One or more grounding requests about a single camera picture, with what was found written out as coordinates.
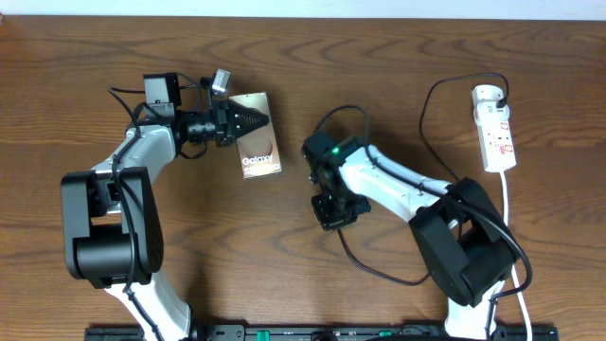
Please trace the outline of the Galaxy S25 Ultra smartphone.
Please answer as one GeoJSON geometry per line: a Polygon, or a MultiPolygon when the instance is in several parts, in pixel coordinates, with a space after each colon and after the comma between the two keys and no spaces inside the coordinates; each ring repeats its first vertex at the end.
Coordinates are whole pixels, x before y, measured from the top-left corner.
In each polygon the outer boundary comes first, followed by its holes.
{"type": "Polygon", "coordinates": [[[269,118],[269,123],[237,139],[244,179],[259,178],[282,172],[269,100],[265,92],[232,96],[236,103],[256,109],[269,118]]]}

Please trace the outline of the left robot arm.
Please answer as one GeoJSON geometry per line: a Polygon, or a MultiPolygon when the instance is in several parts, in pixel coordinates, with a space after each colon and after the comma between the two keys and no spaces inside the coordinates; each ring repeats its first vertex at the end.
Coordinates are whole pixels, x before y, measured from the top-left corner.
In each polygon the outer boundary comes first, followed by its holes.
{"type": "Polygon", "coordinates": [[[87,171],[61,181],[62,228],[68,272],[117,298],[134,327],[89,327],[87,340],[206,340],[162,271],[164,241],[152,192],[161,170],[189,143],[230,146],[266,127],[269,118],[225,96],[228,71],[191,81],[196,108],[182,109],[180,73],[147,74],[144,101],[125,109],[123,142],[87,171]]]}

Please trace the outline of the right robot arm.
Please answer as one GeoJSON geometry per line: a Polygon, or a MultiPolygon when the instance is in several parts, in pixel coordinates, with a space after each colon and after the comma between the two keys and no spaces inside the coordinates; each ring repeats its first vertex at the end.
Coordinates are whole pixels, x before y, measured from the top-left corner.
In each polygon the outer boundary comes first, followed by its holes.
{"type": "Polygon", "coordinates": [[[304,140],[302,153],[321,189],[312,207],[323,229],[341,233],[372,202],[387,208],[408,224],[429,277],[450,300],[446,332],[469,339],[494,335],[503,282],[526,256],[477,182],[432,179],[362,138],[337,143],[322,131],[304,140]]]}

